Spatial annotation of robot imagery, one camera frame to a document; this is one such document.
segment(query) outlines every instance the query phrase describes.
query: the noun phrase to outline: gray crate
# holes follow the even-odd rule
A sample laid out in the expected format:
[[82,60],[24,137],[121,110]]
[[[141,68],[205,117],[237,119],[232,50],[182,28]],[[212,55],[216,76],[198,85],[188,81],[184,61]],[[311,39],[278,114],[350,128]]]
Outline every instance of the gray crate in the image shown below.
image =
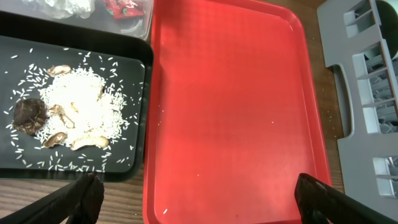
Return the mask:
[[318,20],[325,64],[335,68],[345,192],[398,220],[398,62],[382,38],[376,2],[328,0]]

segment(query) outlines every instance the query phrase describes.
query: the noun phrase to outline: clear plastic container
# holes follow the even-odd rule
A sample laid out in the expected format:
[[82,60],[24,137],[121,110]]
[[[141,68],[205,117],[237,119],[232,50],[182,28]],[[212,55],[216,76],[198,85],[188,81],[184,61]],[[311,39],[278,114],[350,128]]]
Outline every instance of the clear plastic container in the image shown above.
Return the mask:
[[1,0],[0,11],[146,40],[153,0]]

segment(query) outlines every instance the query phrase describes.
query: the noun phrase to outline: white plastic bag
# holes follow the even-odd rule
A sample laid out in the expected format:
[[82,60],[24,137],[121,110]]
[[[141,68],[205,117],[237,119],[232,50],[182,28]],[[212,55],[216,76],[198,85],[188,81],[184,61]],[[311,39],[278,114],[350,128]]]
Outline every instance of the white plastic bag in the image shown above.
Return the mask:
[[95,0],[23,0],[26,3],[37,2],[40,10],[54,19],[65,19],[78,15],[83,19],[89,18],[95,10]]

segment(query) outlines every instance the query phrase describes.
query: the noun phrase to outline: brown wood grain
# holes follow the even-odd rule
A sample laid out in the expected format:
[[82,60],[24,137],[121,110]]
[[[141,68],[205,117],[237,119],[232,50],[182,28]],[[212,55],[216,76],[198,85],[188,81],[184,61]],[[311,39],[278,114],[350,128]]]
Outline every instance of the brown wood grain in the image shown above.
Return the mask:
[[[334,188],[344,191],[337,139],[343,137],[333,73],[325,68],[317,7],[324,0],[270,0],[292,10],[302,21],[322,120]],[[142,220],[143,170],[123,183],[105,183],[105,200],[98,223],[144,223]],[[63,187],[68,182],[0,180],[0,218]]]

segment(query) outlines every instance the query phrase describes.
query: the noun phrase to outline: white rice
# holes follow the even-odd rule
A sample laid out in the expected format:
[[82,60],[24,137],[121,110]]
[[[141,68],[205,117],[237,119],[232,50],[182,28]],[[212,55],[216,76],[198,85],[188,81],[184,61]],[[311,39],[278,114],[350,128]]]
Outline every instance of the white rice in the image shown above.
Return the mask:
[[121,110],[124,98],[122,94],[105,92],[105,79],[85,68],[72,70],[65,75],[57,75],[52,84],[40,91],[41,99],[48,108],[60,105],[66,115],[75,123],[75,128],[67,128],[59,116],[50,117],[45,125],[36,132],[40,140],[64,132],[68,135],[63,145],[70,147],[72,142],[85,137],[104,136],[107,139],[118,138],[123,120]]

